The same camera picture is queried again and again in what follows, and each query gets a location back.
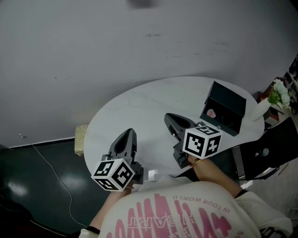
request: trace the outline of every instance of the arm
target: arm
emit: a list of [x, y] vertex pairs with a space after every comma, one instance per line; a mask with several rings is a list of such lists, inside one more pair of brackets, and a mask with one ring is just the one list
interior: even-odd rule
[[[196, 158], [188, 155], [188, 161], [193, 162]], [[208, 181], [225, 188], [233, 197], [236, 197], [242, 188], [225, 175], [210, 159], [202, 159], [194, 166], [194, 171], [200, 181]]]
[[129, 195], [131, 193], [130, 188], [126, 188], [122, 192], [111, 192], [105, 201], [104, 205], [102, 208], [99, 210], [97, 215], [93, 218], [93, 220], [90, 223], [90, 226], [95, 227], [98, 230], [101, 230], [102, 228], [102, 222], [104, 220], [104, 217], [106, 216], [107, 212], [109, 209], [121, 198]]

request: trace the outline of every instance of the white cable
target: white cable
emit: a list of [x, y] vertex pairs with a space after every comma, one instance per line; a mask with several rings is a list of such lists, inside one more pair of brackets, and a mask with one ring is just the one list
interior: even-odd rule
[[33, 148], [39, 153], [39, 155], [51, 166], [51, 168], [52, 168], [52, 170], [54, 171], [54, 173], [55, 173], [55, 175], [56, 175], [56, 177], [58, 178], [58, 180], [63, 184], [63, 186], [66, 188], [66, 190], [68, 191], [68, 193], [69, 193], [69, 195], [70, 195], [70, 204], [69, 204], [69, 214], [70, 214], [70, 216], [71, 216], [71, 218], [77, 223], [77, 224], [80, 224], [80, 225], [82, 225], [82, 226], [84, 226], [84, 227], [87, 227], [86, 225], [84, 225], [84, 224], [82, 224], [82, 223], [80, 223], [80, 222], [77, 222], [75, 219], [74, 219], [74, 217], [73, 217], [73, 215], [71, 214], [71, 204], [72, 204], [72, 202], [73, 202], [73, 196], [71, 195], [71, 193], [70, 193], [70, 190], [65, 186], [65, 184], [61, 181], [61, 179], [58, 177], [58, 175], [57, 175], [57, 173], [56, 173], [56, 171], [55, 171], [55, 169], [53, 168], [53, 166], [51, 165], [51, 163], [50, 162], [48, 162], [41, 154], [40, 154], [40, 152], [38, 151], [38, 149], [36, 149], [35, 148], [35, 146], [34, 145], [32, 145], [33, 146]]

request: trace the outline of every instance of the black box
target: black box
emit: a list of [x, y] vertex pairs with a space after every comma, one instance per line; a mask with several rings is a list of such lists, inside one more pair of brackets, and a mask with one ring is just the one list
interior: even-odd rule
[[200, 118], [236, 136], [240, 131], [245, 107], [246, 99], [214, 81]]

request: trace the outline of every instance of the small white object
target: small white object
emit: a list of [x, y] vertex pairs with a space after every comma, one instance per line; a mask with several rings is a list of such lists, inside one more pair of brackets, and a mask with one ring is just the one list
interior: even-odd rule
[[271, 103], [268, 102], [268, 98], [262, 100], [259, 102], [256, 107], [251, 111], [250, 113], [250, 120], [251, 121], [256, 121], [263, 117], [266, 111], [270, 108]]
[[111, 159], [98, 162], [91, 178], [106, 191], [122, 192], [134, 175], [125, 159]]
[[205, 159], [219, 152], [223, 133], [211, 126], [185, 130], [183, 151], [199, 159]]

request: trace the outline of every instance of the white flowers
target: white flowers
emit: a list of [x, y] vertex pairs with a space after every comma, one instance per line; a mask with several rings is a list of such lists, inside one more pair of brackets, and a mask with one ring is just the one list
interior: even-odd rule
[[288, 89], [284, 86], [284, 83], [279, 79], [275, 79], [273, 82], [275, 83], [273, 85], [273, 90], [279, 94], [281, 98], [280, 103], [284, 104], [285, 106], [289, 106], [290, 96], [288, 93]]

